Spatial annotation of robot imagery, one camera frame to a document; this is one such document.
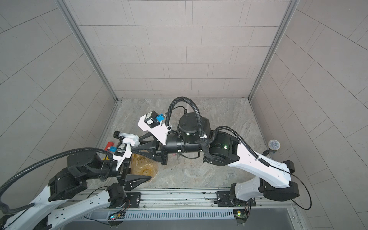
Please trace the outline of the black spray nozzle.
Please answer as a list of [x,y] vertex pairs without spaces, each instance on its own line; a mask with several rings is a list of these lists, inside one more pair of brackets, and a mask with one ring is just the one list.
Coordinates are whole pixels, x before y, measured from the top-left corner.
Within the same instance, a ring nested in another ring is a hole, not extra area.
[[113,137],[115,139],[119,139],[123,144],[129,144],[131,147],[137,147],[140,145],[139,136],[134,134],[115,131]]

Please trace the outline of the orange translucent spray bottle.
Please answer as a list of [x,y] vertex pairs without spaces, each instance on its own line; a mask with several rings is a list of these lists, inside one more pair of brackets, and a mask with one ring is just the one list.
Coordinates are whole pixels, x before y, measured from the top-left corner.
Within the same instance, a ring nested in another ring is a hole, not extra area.
[[147,157],[132,154],[131,173],[134,175],[151,176],[153,179],[158,172],[158,163]]

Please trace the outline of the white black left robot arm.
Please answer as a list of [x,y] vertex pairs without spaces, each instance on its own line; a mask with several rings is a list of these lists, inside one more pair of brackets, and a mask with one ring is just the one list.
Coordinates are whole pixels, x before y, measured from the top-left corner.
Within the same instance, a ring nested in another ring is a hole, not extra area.
[[[131,191],[151,179],[151,176],[128,174],[124,167],[130,161],[115,160],[108,151],[78,148],[50,156],[21,170],[1,186],[1,194],[35,169],[63,157],[67,157],[67,167],[57,173],[28,205],[11,209],[7,204],[1,203],[1,211],[6,219],[3,229],[57,230],[95,210],[124,206],[128,200],[126,191]],[[118,182],[102,192],[74,205],[60,208],[60,205],[88,188],[87,180],[115,176],[118,177]]]

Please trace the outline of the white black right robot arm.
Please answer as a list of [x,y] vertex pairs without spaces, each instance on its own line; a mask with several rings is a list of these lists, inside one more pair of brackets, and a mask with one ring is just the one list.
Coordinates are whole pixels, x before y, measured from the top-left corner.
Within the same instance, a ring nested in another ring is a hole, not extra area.
[[197,152],[205,163],[235,167],[253,174],[252,180],[232,184],[231,199],[247,201],[263,196],[283,202],[300,195],[298,184],[291,180],[295,172],[293,162],[271,160],[245,146],[237,137],[221,131],[213,142],[201,144],[194,113],[181,116],[175,134],[167,132],[163,117],[154,111],[142,116],[138,126],[149,131],[153,140],[143,141],[132,148],[132,153],[166,165],[169,154]]

